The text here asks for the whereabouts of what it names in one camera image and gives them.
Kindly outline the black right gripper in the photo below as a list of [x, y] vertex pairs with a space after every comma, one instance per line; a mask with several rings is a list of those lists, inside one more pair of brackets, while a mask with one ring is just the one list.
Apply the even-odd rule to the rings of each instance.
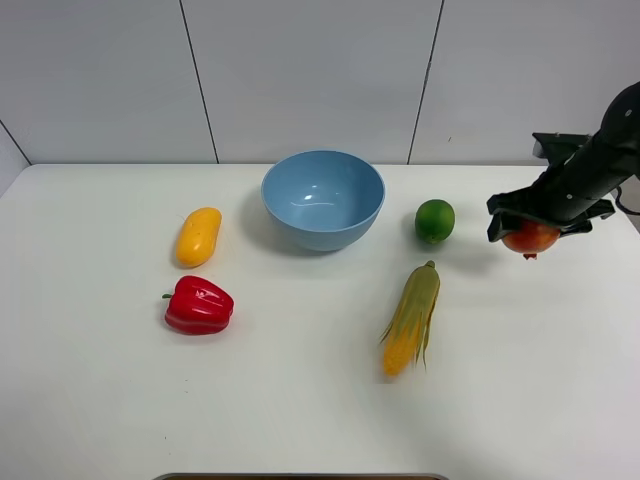
[[531, 188], [492, 195], [488, 241], [520, 231], [525, 221], [558, 224], [560, 237], [589, 233], [592, 219], [614, 214], [612, 202], [602, 198], [630, 176], [631, 140], [598, 132], [566, 162], [548, 164]]

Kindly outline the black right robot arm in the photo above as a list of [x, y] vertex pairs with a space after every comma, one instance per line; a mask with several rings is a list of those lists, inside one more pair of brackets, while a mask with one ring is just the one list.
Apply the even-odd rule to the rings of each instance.
[[639, 85], [619, 93], [592, 135], [533, 134], [534, 155], [548, 162], [528, 187], [491, 196], [488, 240], [497, 242], [528, 220], [561, 236], [588, 233], [593, 218], [615, 213], [605, 196], [639, 175]]

